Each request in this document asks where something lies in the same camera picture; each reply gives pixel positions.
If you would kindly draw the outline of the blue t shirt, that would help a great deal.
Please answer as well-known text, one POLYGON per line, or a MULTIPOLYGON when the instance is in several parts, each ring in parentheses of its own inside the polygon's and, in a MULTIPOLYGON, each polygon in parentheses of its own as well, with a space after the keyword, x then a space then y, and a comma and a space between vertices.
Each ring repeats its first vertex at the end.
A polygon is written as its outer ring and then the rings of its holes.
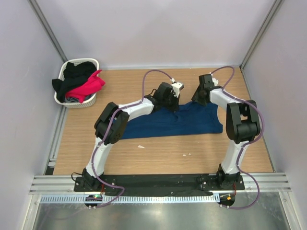
POLYGON ((223 125, 217 110, 218 106, 213 103, 202 106, 196 102, 180 105, 174 113, 163 108, 130 120, 122 139, 220 134, 223 125))

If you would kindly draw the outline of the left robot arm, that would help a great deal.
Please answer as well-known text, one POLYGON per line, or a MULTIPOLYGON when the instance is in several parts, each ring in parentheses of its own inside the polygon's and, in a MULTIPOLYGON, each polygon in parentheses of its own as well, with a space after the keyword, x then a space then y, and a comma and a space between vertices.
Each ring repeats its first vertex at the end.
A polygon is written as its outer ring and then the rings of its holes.
POLYGON ((85 191, 99 190, 102 187, 106 160, 113 145, 122 139, 128 122, 162 108, 171 112, 178 111, 180 91, 183 88, 184 84, 178 81, 171 84, 162 82, 154 93, 143 94, 138 101, 120 105, 108 103, 94 125, 94 150, 81 176, 76 179, 75 188, 85 191))

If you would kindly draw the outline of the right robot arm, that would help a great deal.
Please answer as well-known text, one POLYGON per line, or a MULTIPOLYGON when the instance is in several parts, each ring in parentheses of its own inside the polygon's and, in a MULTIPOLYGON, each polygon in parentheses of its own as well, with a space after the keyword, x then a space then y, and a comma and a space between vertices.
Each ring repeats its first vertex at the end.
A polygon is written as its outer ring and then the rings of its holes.
POLYGON ((203 190, 239 189, 242 183, 240 166, 248 145, 261 132, 259 114, 255 101, 245 101, 216 85, 212 74, 199 76, 199 85, 192 101, 207 106, 215 104, 226 111, 226 134, 230 139, 224 160, 218 167, 216 175, 201 176, 203 190))

